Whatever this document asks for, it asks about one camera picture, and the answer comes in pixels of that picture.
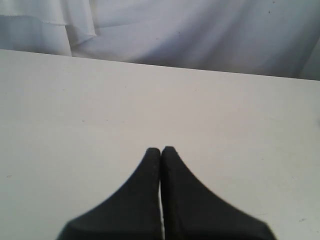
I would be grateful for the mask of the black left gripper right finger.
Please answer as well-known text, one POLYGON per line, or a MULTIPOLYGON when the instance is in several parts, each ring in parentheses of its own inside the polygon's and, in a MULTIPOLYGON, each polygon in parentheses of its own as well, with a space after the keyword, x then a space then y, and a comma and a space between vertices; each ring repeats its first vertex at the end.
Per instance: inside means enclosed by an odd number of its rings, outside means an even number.
POLYGON ((161 201, 167 240, 275 239, 266 223, 202 184, 172 146, 161 153, 161 201))

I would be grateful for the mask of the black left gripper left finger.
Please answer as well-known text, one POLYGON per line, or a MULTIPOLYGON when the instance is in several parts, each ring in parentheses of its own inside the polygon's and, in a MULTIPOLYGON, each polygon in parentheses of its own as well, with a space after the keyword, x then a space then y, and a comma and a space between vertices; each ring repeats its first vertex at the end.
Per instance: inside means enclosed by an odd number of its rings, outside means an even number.
POLYGON ((59 240, 160 239, 160 150, 148 148, 129 179, 108 199, 70 220, 59 240))

